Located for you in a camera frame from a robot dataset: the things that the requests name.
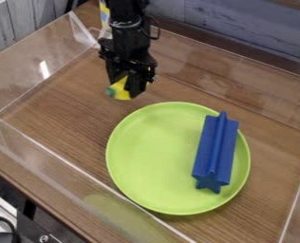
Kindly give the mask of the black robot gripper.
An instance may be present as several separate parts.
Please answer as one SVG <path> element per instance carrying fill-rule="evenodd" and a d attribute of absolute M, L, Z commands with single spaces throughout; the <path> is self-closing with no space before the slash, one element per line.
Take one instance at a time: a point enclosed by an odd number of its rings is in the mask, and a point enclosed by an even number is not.
<path fill-rule="evenodd" d="M 127 76 L 127 89 L 134 99 L 154 82 L 156 60 L 148 52 L 151 35 L 148 22 L 109 22 L 112 38 L 99 39 L 99 56 L 105 61 L 109 84 Z"/>

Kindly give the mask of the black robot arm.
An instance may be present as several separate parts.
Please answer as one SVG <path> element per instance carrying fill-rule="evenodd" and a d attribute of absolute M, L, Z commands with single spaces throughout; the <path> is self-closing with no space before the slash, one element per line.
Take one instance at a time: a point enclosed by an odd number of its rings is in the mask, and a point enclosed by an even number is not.
<path fill-rule="evenodd" d="M 111 36 L 97 39 L 99 57 L 109 80 L 105 93 L 122 101 L 134 99 L 155 80 L 158 62 L 148 49 L 160 35 L 151 35 L 147 6 L 148 0 L 104 0 Z"/>

